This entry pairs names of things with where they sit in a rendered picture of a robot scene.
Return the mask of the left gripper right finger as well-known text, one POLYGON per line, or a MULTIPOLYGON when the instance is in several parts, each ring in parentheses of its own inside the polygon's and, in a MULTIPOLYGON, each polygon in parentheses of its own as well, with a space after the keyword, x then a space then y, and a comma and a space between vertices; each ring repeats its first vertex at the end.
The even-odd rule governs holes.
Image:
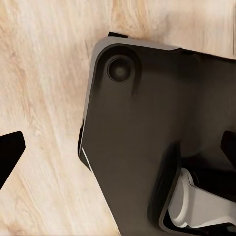
POLYGON ((236 170, 236 133, 224 131, 220 148, 236 170))

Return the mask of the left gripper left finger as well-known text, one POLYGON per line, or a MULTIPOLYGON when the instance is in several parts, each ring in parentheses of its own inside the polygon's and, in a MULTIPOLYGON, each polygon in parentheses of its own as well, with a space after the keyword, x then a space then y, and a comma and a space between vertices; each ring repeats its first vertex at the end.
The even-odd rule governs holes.
POLYGON ((0 136, 0 189, 25 149, 26 144, 21 131, 0 136))

